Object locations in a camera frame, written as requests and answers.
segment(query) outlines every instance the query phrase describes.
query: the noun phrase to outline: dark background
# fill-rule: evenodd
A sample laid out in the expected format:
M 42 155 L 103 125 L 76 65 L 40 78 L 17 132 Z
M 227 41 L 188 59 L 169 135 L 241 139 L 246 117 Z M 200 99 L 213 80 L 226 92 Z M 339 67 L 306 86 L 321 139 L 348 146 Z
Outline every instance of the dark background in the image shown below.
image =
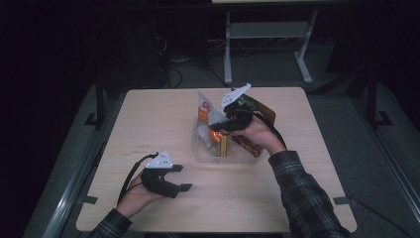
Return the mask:
M 97 2 L 88 1 L 89 6 Z M 154 30 L 175 42 L 175 54 L 182 49 L 203 61 L 207 38 L 224 34 L 223 24 L 209 24 L 224 22 L 217 12 L 180 14 L 182 18 L 170 13 L 165 24 L 151 27 L 151 15 L 110 17 L 78 11 L 80 7 L 75 1 L 0 2 L 1 210 L 6 211 L 1 224 L 8 237 L 23 235 L 74 115 L 98 76 L 105 78 L 111 95 L 160 87 L 165 75 L 158 70 L 166 62 L 155 54 Z M 337 41 L 331 71 L 356 65 L 374 69 L 420 128 L 418 10 L 415 1 L 353 7 L 346 14 L 324 9 L 312 40 Z M 113 80 L 121 76 L 127 81 Z

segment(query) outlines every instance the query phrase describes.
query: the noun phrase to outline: plaid shirt sleeve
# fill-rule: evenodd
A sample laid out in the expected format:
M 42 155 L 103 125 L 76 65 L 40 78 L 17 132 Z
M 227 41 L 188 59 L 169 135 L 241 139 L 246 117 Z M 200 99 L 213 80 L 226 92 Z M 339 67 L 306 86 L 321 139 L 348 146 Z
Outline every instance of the plaid shirt sleeve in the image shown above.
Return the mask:
M 348 237 L 327 193 L 307 174 L 295 151 L 284 151 L 268 159 L 281 190 L 281 200 L 293 237 Z
M 120 238 L 131 224 L 132 222 L 127 217 L 116 209 L 112 209 L 87 237 Z

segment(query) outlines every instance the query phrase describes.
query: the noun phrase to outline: gray carpet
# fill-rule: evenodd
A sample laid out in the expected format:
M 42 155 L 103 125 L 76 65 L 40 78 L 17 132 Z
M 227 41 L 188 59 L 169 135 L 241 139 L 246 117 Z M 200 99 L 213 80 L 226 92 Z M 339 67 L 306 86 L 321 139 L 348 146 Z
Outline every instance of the gray carpet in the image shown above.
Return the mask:
M 317 88 L 337 76 L 324 72 L 332 47 L 332 44 L 313 44 L 309 47 L 305 58 L 314 79 L 311 85 L 306 85 L 301 80 L 292 55 L 295 47 L 287 46 L 266 50 L 262 54 L 246 58 L 233 58 L 233 86 L 243 86 L 249 82 L 253 86 L 300 86 L 305 90 Z M 198 65 L 198 62 L 192 61 L 175 67 L 182 73 L 179 87 L 223 87 L 216 76 L 216 74 L 223 75 L 222 57 L 213 57 L 209 60 L 209 67 L 213 71 L 195 65 Z M 179 75 L 172 71 L 170 78 L 171 84 L 175 85 Z M 420 224 L 396 185 L 383 154 L 367 129 L 365 118 L 361 116 L 358 105 L 364 104 L 366 99 L 362 97 L 354 101 L 348 98 L 344 93 L 348 84 L 345 82 L 321 96 L 308 97 L 344 191 L 346 195 L 388 217 L 412 237 L 418 237 Z M 124 95 L 120 100 L 107 100 L 107 123 L 101 129 L 102 137 L 98 138 L 100 132 L 94 130 L 94 127 L 84 125 L 87 115 L 95 112 L 93 88 L 87 93 L 25 237 L 41 237 L 44 234 L 75 167 L 83 160 L 83 155 L 91 145 L 106 142 L 123 99 Z M 378 88 L 377 101 L 378 109 L 386 111 L 394 123 L 393 126 L 379 128 L 377 132 L 386 141 L 413 185 L 418 188 L 420 187 L 420 176 L 417 173 L 420 166 L 418 160 L 420 134 L 399 109 L 392 93 L 381 85 Z M 81 190 L 80 197 L 86 194 L 94 172 L 93 169 Z M 76 201 L 61 237 L 86 236 L 75 229 L 75 220 L 80 208 L 80 202 Z M 358 222 L 358 230 L 352 234 L 352 237 L 405 237 L 395 227 L 363 206 L 353 203 L 352 210 Z M 139 236 L 142 237 L 142 234 L 134 232 L 125 235 L 125 237 Z

